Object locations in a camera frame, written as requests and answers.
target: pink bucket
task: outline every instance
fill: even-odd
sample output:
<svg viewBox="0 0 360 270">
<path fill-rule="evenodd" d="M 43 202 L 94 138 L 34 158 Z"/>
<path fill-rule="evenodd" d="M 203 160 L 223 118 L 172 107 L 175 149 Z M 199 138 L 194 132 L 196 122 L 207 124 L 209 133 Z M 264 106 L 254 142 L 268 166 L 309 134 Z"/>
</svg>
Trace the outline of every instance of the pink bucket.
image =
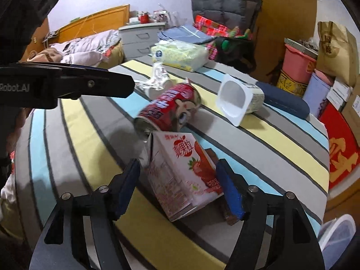
<svg viewBox="0 0 360 270">
<path fill-rule="evenodd" d="M 285 46 L 287 49 L 283 64 L 284 72 L 294 81 L 308 84 L 314 72 L 316 60 L 288 44 Z"/>
</svg>

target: crushed can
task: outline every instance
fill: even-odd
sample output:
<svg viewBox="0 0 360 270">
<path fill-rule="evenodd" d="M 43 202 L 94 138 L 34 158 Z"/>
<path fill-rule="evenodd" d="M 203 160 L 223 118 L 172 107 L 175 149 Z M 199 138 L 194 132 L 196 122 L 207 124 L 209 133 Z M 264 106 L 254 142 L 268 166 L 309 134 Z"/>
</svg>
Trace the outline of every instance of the crushed can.
<svg viewBox="0 0 360 270">
<path fill-rule="evenodd" d="M 178 132 L 201 106 L 199 92 L 189 80 L 174 85 L 143 108 L 134 119 L 137 135 L 146 141 L 151 132 Z"/>
</svg>

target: yellow stripe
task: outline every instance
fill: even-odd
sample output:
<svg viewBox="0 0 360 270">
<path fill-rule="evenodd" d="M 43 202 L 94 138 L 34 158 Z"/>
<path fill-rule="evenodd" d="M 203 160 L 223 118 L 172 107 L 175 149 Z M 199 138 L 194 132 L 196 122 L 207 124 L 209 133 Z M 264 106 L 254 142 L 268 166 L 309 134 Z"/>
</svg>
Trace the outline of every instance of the yellow stripe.
<svg viewBox="0 0 360 270">
<path fill-rule="evenodd" d="M 108 184 L 120 167 L 106 149 L 79 100 L 62 100 L 69 134 L 93 189 Z M 158 270 L 221 270 L 225 264 L 192 242 L 135 189 L 116 226 Z"/>
<path fill-rule="evenodd" d="M 123 65 L 149 77 L 152 75 L 152 67 L 141 62 L 129 61 L 123 63 Z M 182 79 L 171 74 L 170 78 L 177 83 L 183 81 Z M 203 105 L 212 109 L 214 112 L 221 114 L 222 116 L 224 115 L 222 111 L 216 106 L 215 101 L 217 96 L 215 94 L 205 90 L 197 84 L 193 83 L 193 86 L 200 93 L 203 100 Z M 241 127 L 245 128 L 251 134 L 271 145 L 274 149 L 291 160 L 298 167 L 303 169 L 303 171 L 305 171 L 315 182 L 323 187 L 326 192 L 328 191 L 329 172 L 327 169 L 321 166 L 308 152 L 303 150 L 288 137 L 252 114 L 245 115 L 241 121 Z"/>
</svg>

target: screw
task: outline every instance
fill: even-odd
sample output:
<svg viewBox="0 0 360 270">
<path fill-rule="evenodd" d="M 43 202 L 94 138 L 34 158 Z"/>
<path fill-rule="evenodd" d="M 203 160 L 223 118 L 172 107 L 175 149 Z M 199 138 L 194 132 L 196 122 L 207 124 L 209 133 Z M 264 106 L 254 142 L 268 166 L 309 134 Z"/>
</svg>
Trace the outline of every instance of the screw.
<svg viewBox="0 0 360 270">
<path fill-rule="evenodd" d="M 71 197 L 70 193 L 64 193 L 61 195 L 61 199 L 63 199 L 63 200 L 68 200 L 68 199 L 70 199 L 70 197 Z"/>
<path fill-rule="evenodd" d="M 94 80 L 89 80 L 89 81 L 88 81 L 88 87 L 89 87 L 89 88 L 94 87 L 94 85 L 95 85 Z"/>
<path fill-rule="evenodd" d="M 257 186 L 255 186 L 255 185 L 250 185 L 249 186 L 249 191 L 250 192 L 256 193 L 258 190 L 259 190 L 259 188 Z"/>
<path fill-rule="evenodd" d="M 295 194 L 293 192 L 286 192 L 286 197 L 288 197 L 289 199 L 294 199 Z"/>
<path fill-rule="evenodd" d="M 101 186 L 101 187 L 99 188 L 99 192 L 100 192 L 100 193 L 106 193 L 108 190 L 109 190 L 109 187 L 108 187 L 108 186 Z"/>
</svg>

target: blue stripe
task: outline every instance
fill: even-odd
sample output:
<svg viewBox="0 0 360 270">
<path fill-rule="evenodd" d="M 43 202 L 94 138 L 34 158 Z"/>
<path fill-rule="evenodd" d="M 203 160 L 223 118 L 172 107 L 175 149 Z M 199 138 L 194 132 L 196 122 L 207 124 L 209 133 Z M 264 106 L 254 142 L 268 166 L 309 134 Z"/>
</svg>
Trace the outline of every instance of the blue stripe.
<svg viewBox="0 0 360 270">
<path fill-rule="evenodd" d="M 117 103 L 125 112 L 127 112 L 130 116 L 135 118 L 137 114 L 140 112 L 141 109 L 143 109 L 149 101 L 141 97 L 140 95 L 136 94 L 135 92 L 132 93 L 128 98 L 126 99 L 120 99 L 116 97 L 112 97 L 113 101 Z M 196 134 L 194 131 L 190 130 L 187 127 L 184 127 L 182 132 L 185 133 L 192 133 L 194 137 L 197 139 L 199 144 L 204 148 L 211 148 L 217 155 L 218 158 L 224 158 L 227 160 L 231 168 L 235 173 L 241 174 L 247 183 L 249 185 L 257 185 L 260 187 L 264 192 L 274 195 L 281 195 L 278 191 L 276 191 L 273 187 L 271 187 L 268 183 L 264 182 L 262 179 L 260 179 L 257 175 L 255 175 L 253 172 L 249 171 L 246 167 L 244 167 L 242 164 L 237 162 L 235 159 L 224 153 L 219 148 L 212 145 L 210 142 L 205 140 L 204 138 L 200 137 L 198 134 Z M 316 235 L 318 235 L 320 230 L 320 225 L 308 215 L 308 218 L 311 222 L 311 225 L 314 228 L 314 231 Z M 272 226 L 272 219 L 268 218 L 266 222 L 269 226 Z"/>
<path fill-rule="evenodd" d="M 216 80 L 222 81 L 224 74 L 221 72 L 209 69 L 206 67 L 201 67 L 197 70 L 197 72 L 203 73 L 211 78 L 214 78 Z M 301 130 L 305 131 L 306 133 L 310 134 L 316 141 L 318 141 L 327 151 L 329 151 L 329 141 L 328 139 L 321 134 L 318 130 L 316 130 L 309 122 L 302 120 L 294 115 L 289 114 L 288 112 L 284 112 L 283 110 L 280 110 L 278 108 L 272 107 L 274 110 L 279 112 L 279 114 L 283 115 L 287 119 L 289 119 L 291 122 L 293 122 L 296 126 L 298 126 Z"/>
<path fill-rule="evenodd" d="M 224 78 L 224 74 L 222 74 L 221 72 L 219 71 L 216 71 L 214 69 L 209 69 L 209 68 L 206 68 L 206 67 L 201 67 L 200 69 L 197 69 L 196 72 L 199 72 L 199 73 L 203 73 L 211 78 L 214 78 L 218 81 L 222 81 L 223 78 Z"/>
<path fill-rule="evenodd" d="M 32 182 L 36 206 L 40 220 L 45 225 L 47 218 L 56 205 L 56 199 L 50 182 L 49 169 L 47 167 L 45 142 L 44 142 L 44 117 L 45 110 L 35 110 L 30 138 L 30 160 Z"/>
<path fill-rule="evenodd" d="M 329 140 L 321 134 L 318 130 L 316 130 L 308 121 L 302 120 L 292 114 L 289 114 L 288 112 L 284 112 L 283 110 L 280 110 L 272 105 L 265 104 L 275 111 L 277 111 L 279 114 L 283 115 L 284 117 L 288 118 L 290 121 L 292 121 L 296 126 L 298 126 L 301 130 L 307 132 L 311 135 L 316 141 L 318 141 L 327 151 L 329 151 Z"/>
</svg>

